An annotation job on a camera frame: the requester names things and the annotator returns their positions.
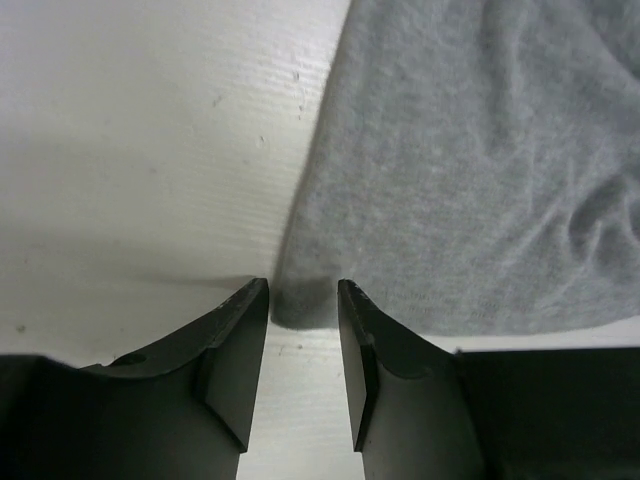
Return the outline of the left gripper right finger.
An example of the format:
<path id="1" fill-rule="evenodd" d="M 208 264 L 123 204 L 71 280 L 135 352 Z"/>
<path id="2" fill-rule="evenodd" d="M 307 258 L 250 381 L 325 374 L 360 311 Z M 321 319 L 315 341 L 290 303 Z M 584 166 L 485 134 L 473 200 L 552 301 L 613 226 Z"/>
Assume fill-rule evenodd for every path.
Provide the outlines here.
<path id="1" fill-rule="evenodd" d="M 369 479 L 635 479 L 635 347 L 447 352 L 337 287 L 354 449 Z"/>

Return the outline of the grey tank top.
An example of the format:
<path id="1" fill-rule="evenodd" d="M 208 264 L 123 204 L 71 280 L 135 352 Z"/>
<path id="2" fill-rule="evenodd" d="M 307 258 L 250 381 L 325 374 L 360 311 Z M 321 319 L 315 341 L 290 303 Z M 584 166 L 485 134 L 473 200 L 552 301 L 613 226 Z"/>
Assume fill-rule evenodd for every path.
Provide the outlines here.
<path id="1" fill-rule="evenodd" d="M 419 333 L 639 313 L 639 5 L 355 1 L 272 317 L 327 328 L 355 281 Z"/>

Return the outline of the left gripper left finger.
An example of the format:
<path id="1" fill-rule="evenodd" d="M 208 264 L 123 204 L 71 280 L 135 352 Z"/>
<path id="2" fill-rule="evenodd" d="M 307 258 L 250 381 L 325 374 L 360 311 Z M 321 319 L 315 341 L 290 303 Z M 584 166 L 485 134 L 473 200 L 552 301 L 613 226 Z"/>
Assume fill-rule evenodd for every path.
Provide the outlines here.
<path id="1" fill-rule="evenodd" d="M 269 314 L 263 278 L 109 365 L 1 359 L 5 479 L 233 479 Z"/>

